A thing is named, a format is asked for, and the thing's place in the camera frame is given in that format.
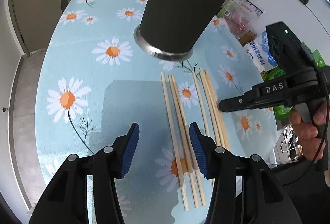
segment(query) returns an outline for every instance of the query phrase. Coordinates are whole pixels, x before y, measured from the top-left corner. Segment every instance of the hand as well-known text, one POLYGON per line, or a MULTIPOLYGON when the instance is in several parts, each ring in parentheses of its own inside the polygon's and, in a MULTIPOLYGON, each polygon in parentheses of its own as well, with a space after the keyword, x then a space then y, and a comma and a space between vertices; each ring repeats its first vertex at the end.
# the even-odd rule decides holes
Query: hand
MULTIPOLYGON (((316 125, 325 124, 326 114, 327 105, 326 102, 324 102, 313 117, 314 123, 316 125)), ((313 160, 321 143, 321 139, 316 138, 317 128, 312 124, 302 122, 299 113, 294 110, 290 113, 289 121, 292 124, 294 133, 298 136, 299 144, 303 147, 304 156, 307 160, 313 160)), ((321 151, 316 158, 317 160, 322 158, 324 149, 325 141, 323 142, 321 151)))

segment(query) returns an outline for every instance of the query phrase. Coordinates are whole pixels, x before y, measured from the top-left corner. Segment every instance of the black cable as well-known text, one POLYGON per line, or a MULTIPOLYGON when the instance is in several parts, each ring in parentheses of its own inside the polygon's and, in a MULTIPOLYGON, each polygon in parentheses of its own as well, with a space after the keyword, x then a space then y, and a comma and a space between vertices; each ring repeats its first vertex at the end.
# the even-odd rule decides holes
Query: black cable
POLYGON ((301 180, 309 171, 310 169, 313 167, 314 165, 314 162, 317 158, 317 156, 319 155, 320 151, 321 151, 321 148, 322 148, 322 145, 325 141, 325 138, 327 136, 327 130, 328 130, 328 124, 329 124, 329 113, 330 113, 330 104, 329 104, 329 92, 328 92, 328 88, 327 88, 327 83, 325 81, 325 78, 324 78, 324 74, 320 73, 318 67, 316 66, 316 63, 314 62, 313 63, 313 67, 314 67, 314 70, 316 72, 316 75, 317 75, 317 78, 318 78, 318 82, 319 82, 319 85, 321 87, 321 91, 325 94, 325 98, 326 98, 326 103, 327 103, 327 115, 326 115, 326 121, 325 121, 325 126, 324 126, 324 133, 323 133, 323 136, 322 136, 322 139, 321 139, 321 143, 320 145, 318 146, 318 149, 316 151, 316 154, 313 158, 313 160, 311 161, 310 165, 308 166, 308 168, 305 170, 305 172, 302 173, 301 176, 299 176, 297 179, 291 181, 291 182, 287 182, 287 183, 284 183, 282 184, 283 186, 288 186, 290 184, 293 184, 293 183, 296 183, 298 182, 299 180, 301 180))

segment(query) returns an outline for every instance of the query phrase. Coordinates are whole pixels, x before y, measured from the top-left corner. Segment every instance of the wooden chopstick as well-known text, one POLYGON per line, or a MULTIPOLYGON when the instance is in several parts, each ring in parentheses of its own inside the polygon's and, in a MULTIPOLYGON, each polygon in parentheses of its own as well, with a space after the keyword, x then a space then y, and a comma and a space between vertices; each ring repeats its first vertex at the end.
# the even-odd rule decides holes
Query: wooden chopstick
POLYGON ((188 206, 187 193, 186 193, 185 184, 184 184, 184 175, 183 175, 183 172, 182 172, 178 142, 177 142, 176 135, 175 135, 175 128, 174 128, 174 123, 173 123, 170 100, 169 100, 169 97, 168 97, 166 80, 165 80, 165 76, 164 76, 163 72, 161 72, 161 78, 162 78, 162 85, 163 85, 163 91, 164 91, 164 98, 165 98, 168 122, 169 122, 170 130, 171 130, 171 137, 172 137, 173 148, 174 148, 174 156, 175 156, 175 161, 177 163, 177 168, 178 168, 179 183, 180 183, 182 198, 183 198, 183 202, 184 202, 184 210, 188 211, 189 206, 188 206))
MULTIPOLYGON (((209 88, 211 90, 213 100, 217 105, 218 104, 217 94, 214 90, 214 87, 213 87, 213 84, 212 84, 212 81, 211 81, 211 77, 210 77, 209 72, 207 70, 205 70, 205 77, 206 77, 206 81, 209 85, 209 88)), ((225 148, 230 151, 230 143, 229 143, 229 139, 228 139, 228 133, 227 133, 226 125, 225 125, 225 122, 223 120, 222 111, 220 111, 219 109, 217 109, 217 111, 218 111, 218 115, 219 115, 219 120, 220 120, 220 124, 221 124, 223 138, 225 140, 225 148)))
POLYGON ((210 130, 209 130, 209 125, 207 123, 207 116, 206 116, 206 111, 205 111, 205 107, 204 107, 203 96, 202 96, 201 90, 199 89, 198 80, 197 80, 197 77, 196 77, 196 74, 194 71, 192 72, 192 77, 194 78, 194 83, 195 83, 195 87, 196 87, 196 91, 197 91, 197 95, 198 95, 198 99, 199 99, 199 105, 201 106, 202 117, 203 117, 204 128, 205 128, 205 135, 207 135, 209 137, 210 130))
POLYGON ((221 124, 220 124, 220 120, 219 120, 218 107, 217 107, 216 103, 214 102, 214 100, 212 98, 212 94, 211 94, 211 90, 209 88, 209 84, 207 83, 204 71, 201 68, 199 70, 199 74, 201 75, 203 84, 206 85, 207 92, 208 92, 208 94, 210 96, 210 99, 211 99, 211 104, 212 104, 212 108, 213 108, 213 111, 214 111, 214 116, 216 118, 216 123, 217 123, 218 132, 219 132, 221 146, 225 147, 225 140, 223 138, 222 128, 221 128, 221 124))
POLYGON ((168 79, 169 79, 170 87, 171 87, 171 91, 172 91, 172 96, 173 96, 173 100, 174 100, 174 107, 175 107, 175 111, 177 113, 177 119, 178 119, 181 138, 182 138, 182 144, 184 147, 184 154, 185 154, 186 160, 187 160, 187 166, 188 166, 190 184, 191 184, 191 189, 192 189, 192 195, 194 198, 194 204, 195 204, 196 208, 199 208, 199 201, 198 201, 197 190, 196 190, 196 186, 195 186, 195 177, 194 177, 194 173, 192 171, 190 151, 188 148, 187 137, 186 137, 185 130, 184 130, 184 123, 183 123, 183 120, 181 117, 179 102, 178 102, 178 98, 177 98, 177 95, 175 92, 175 86, 174 86, 172 77, 173 77, 172 75, 170 75, 170 74, 168 75, 168 79))
POLYGON ((217 120, 216 120, 216 116, 215 116, 215 113, 214 113, 214 110, 213 110, 212 98, 211 98, 211 95, 209 93, 208 84, 206 83, 204 71, 203 70, 199 71, 199 75, 201 76, 201 79, 202 79, 202 85, 203 85, 203 88, 204 88, 206 101, 207 101, 207 104, 208 104, 209 110, 210 110, 210 115, 211 115, 211 120, 212 120, 212 125, 213 125, 213 131, 214 131, 214 137, 216 138, 216 144, 217 144, 217 146, 221 146, 221 140, 220 140, 219 130, 218 130, 218 126, 217 126, 217 120))
POLYGON ((188 141, 188 145, 189 145, 189 149, 190 149, 190 153, 191 153, 191 157, 192 157, 192 162, 194 164, 194 170, 195 170, 195 174, 196 174, 196 178, 197 178, 197 184, 198 184, 198 188, 199 188, 199 194, 201 196, 202 206, 206 206, 206 200, 205 200, 205 194, 204 194, 203 184, 202 184, 202 180, 201 180, 201 175, 199 173, 199 168, 198 168, 196 156, 195 156, 195 153, 194 153, 194 149, 192 148, 192 144, 191 144, 191 141, 190 141, 190 138, 189 138, 189 127, 188 127, 188 123, 187 123, 187 118, 184 114, 184 108, 182 106, 178 86, 177 86, 177 83, 176 83, 173 75, 172 75, 172 80, 173 80, 173 83, 174 83, 175 94, 176 94, 177 99, 179 101, 179 108, 180 108, 182 120, 184 122, 184 130, 185 130, 185 134, 186 134, 186 137, 187 137, 187 141, 188 141))

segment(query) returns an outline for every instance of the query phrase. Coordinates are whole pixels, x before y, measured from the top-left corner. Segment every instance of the table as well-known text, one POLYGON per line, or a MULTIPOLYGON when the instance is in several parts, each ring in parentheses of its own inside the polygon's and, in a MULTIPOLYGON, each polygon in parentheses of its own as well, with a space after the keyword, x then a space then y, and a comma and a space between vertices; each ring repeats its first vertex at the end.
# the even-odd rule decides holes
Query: table
MULTIPOLYGON (((146 2, 69 3, 52 36, 38 84, 35 130, 40 166, 48 183, 69 154, 83 157, 96 153, 112 145, 116 137, 127 133, 132 122, 137 122, 140 140, 130 171, 123 180, 116 181, 125 222, 153 223, 161 219, 162 223, 199 224, 209 204, 194 207, 185 173, 189 211, 184 212, 160 73, 174 75, 187 121, 197 122, 202 133, 205 127, 193 70, 208 70, 219 100, 241 95, 262 79, 235 37, 214 20, 194 45, 189 60, 167 62, 149 56, 133 37, 146 2)), ((199 87, 213 137, 200 82, 199 87)), ((170 100, 180 144, 171 96, 170 100)), ((232 153, 257 153, 265 159, 269 156, 278 140, 271 110, 246 110, 223 117, 232 153)), ((184 160, 182 147, 180 151, 184 160)), ((205 178, 202 183, 209 203, 212 184, 205 178)), ((87 188, 88 212, 94 223, 91 177, 87 188)))

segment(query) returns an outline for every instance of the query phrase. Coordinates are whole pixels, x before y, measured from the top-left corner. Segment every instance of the white countertop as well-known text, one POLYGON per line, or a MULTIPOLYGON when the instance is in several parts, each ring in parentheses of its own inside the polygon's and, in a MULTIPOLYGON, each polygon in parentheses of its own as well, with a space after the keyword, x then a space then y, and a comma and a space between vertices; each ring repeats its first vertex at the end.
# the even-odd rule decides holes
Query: white countertop
POLYGON ((299 0, 250 0, 264 11, 253 23, 258 34, 265 26, 283 21, 312 50, 318 49, 330 64, 330 6, 326 0, 310 0, 303 5, 299 0))

